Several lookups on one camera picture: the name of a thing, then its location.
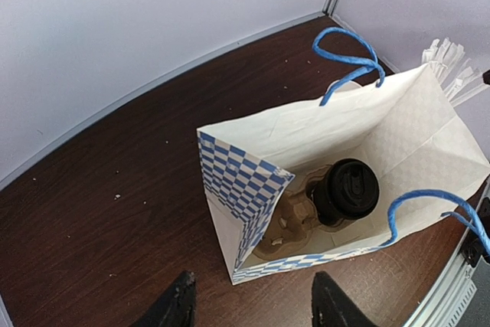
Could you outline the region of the single black paper coffee cup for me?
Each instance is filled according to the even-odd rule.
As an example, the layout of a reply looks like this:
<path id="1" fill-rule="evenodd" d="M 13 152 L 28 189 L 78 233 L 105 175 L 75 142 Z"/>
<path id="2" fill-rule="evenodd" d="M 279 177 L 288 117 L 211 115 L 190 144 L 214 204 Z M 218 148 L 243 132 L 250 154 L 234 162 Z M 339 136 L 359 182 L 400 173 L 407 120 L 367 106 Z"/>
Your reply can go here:
<path id="1" fill-rule="evenodd" d="M 332 165 L 312 190 L 321 224 L 334 227 L 340 221 L 356 221 L 377 206 L 380 187 L 374 171 L 358 159 L 342 159 Z"/>

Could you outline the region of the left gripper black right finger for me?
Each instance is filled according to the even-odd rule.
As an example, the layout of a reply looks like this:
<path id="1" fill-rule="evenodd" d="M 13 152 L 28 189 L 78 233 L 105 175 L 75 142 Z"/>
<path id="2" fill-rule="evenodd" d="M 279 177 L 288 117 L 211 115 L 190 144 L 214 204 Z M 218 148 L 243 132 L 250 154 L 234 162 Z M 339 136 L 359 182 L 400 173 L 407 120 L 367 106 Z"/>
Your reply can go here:
<path id="1" fill-rule="evenodd" d="M 312 326 L 375 327 L 342 288 L 324 271 L 312 282 Z"/>

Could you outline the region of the blue checkered paper bag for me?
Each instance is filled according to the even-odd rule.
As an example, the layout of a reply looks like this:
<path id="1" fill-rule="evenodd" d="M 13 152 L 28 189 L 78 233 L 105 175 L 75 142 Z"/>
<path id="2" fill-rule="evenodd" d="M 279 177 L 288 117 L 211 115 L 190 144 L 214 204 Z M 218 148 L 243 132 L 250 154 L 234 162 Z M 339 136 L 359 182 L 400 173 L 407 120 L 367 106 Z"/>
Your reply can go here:
<path id="1" fill-rule="evenodd" d="M 354 67 L 323 96 L 197 130 L 204 193 L 232 284 L 373 253 L 455 216 L 457 208 L 487 244 L 468 199 L 488 177 L 489 161 L 431 66 L 389 76 L 374 51 L 354 57 L 320 44 L 316 38 L 312 45 L 318 56 Z M 374 171 L 375 209 L 314 231 L 291 257 L 254 256 L 288 185 L 342 159 Z"/>

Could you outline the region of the black plastic cup lid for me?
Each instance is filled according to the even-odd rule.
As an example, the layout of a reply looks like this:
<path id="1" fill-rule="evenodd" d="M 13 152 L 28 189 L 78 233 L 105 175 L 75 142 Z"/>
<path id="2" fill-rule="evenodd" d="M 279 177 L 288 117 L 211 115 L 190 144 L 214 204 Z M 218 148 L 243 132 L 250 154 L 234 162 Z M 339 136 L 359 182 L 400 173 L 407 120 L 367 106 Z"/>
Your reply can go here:
<path id="1" fill-rule="evenodd" d="M 358 159 L 336 162 L 326 175 L 324 188 L 332 207 L 345 219 L 368 216 L 380 197 L 377 176 L 369 165 Z"/>

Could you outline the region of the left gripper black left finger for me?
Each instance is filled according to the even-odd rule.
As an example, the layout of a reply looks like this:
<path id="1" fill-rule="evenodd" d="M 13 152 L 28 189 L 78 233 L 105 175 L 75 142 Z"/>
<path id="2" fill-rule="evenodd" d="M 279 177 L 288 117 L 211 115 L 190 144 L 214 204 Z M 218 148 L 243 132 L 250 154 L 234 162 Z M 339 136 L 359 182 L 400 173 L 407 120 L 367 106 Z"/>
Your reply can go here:
<path id="1" fill-rule="evenodd" d="M 192 327 L 196 311 L 196 279 L 187 270 L 180 273 L 133 327 Z"/>

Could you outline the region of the brown cardboard cup carrier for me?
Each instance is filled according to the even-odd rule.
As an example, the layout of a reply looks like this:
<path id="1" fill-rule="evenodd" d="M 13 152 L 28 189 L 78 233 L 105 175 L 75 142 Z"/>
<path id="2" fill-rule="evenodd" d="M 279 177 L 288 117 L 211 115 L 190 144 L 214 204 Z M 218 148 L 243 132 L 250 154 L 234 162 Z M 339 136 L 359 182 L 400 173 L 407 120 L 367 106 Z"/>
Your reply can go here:
<path id="1" fill-rule="evenodd" d="M 313 232 L 328 227 L 319 220 L 312 192 L 331 168 L 324 165 L 293 180 L 280 196 L 273 216 L 253 255 L 266 261 L 291 257 L 302 250 Z"/>

